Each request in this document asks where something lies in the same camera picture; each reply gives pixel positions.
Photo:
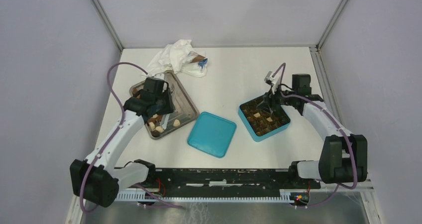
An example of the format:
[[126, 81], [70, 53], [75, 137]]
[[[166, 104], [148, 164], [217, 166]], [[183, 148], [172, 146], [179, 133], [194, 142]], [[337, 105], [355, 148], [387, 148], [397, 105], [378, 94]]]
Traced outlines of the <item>teal chocolate box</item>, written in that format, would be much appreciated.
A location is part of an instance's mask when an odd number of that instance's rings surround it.
[[[238, 108], [238, 115], [255, 142], [261, 142], [284, 131], [291, 123], [285, 111], [279, 116], [258, 109], [257, 104], [261, 101], [262, 96], [259, 96], [241, 104]], [[257, 112], [261, 114], [259, 118], [253, 116]], [[268, 122], [266, 120], [268, 117], [271, 117], [273, 122]]]

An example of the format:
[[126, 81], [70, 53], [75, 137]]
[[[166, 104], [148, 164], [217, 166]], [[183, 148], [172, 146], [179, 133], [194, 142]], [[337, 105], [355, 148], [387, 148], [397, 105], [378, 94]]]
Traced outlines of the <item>stainless steel tray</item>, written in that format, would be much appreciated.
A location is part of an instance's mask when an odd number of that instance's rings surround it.
[[[195, 121], [199, 116], [198, 109], [177, 76], [172, 71], [165, 72], [168, 73], [169, 82], [154, 78], [154, 76], [148, 77], [145, 81], [131, 87], [132, 97], [123, 105], [125, 111], [135, 112], [136, 115], [143, 118], [146, 130], [154, 140], [169, 135]], [[170, 114], [167, 128], [164, 130], [160, 125], [163, 115], [152, 114], [152, 107], [157, 98], [167, 89], [171, 91], [175, 111]], [[175, 119], [181, 123], [178, 127], [173, 127]]]

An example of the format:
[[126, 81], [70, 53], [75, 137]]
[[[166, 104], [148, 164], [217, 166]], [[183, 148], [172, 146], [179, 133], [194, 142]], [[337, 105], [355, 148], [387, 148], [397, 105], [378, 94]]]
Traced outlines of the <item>metal serving tongs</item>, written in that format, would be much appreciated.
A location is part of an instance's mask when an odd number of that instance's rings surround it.
[[162, 127], [164, 130], [167, 128], [169, 118], [170, 118], [170, 114], [165, 114], [165, 115], [163, 115], [163, 117], [162, 117], [162, 120], [161, 120], [161, 122], [160, 122], [160, 125], [161, 125], [161, 127]]

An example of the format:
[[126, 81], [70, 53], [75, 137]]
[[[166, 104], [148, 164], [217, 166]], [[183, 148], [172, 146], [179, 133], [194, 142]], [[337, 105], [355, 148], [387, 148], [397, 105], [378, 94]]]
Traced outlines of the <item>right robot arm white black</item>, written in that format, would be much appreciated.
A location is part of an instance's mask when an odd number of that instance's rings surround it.
[[270, 90], [258, 107], [270, 114], [281, 114], [283, 106], [294, 107], [323, 139], [319, 160], [298, 161], [296, 170], [287, 175], [289, 185], [300, 188], [308, 179], [314, 179], [355, 189], [367, 178], [367, 139], [341, 125], [323, 98], [312, 93], [309, 74], [294, 74], [290, 90], [282, 90], [281, 79], [274, 72], [266, 75], [264, 81]]

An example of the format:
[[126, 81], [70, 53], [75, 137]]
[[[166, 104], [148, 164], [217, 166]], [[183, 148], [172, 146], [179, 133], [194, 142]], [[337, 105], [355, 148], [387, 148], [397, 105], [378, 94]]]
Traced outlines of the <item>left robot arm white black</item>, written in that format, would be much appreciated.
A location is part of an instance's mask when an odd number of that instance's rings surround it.
[[119, 192], [136, 184], [150, 188], [156, 183], [156, 174], [150, 171], [152, 164], [137, 161], [117, 169], [116, 163], [129, 142], [155, 114], [174, 112], [169, 83], [148, 77], [141, 90], [118, 104], [122, 115], [113, 130], [84, 160], [76, 159], [70, 165], [72, 188], [80, 198], [80, 205], [89, 201], [109, 207]]

